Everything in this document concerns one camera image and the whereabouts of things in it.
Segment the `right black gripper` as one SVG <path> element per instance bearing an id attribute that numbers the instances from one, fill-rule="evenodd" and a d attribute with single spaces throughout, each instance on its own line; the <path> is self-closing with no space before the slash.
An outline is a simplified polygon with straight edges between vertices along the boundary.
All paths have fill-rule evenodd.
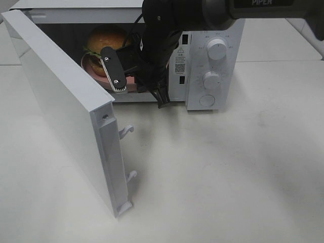
<path id="1" fill-rule="evenodd" d="M 158 108 L 170 104 L 168 90 L 168 62 L 179 45 L 180 30 L 163 32 L 146 27 L 143 34 L 133 34 L 133 43 L 115 51 L 101 50 L 101 64 L 115 93 L 126 91 L 126 75 L 149 91 L 157 100 Z"/>

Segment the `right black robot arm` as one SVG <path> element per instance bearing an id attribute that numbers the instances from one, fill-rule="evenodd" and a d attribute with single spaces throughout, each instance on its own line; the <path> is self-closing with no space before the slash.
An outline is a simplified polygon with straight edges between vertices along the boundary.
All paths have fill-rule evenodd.
<path id="1" fill-rule="evenodd" d="M 144 1 L 142 36 L 118 50 L 104 47 L 101 63 L 115 92 L 133 75 L 157 100 L 170 102 L 167 63 L 184 31 L 227 30 L 242 18 L 302 18 L 323 40 L 323 1 Z"/>

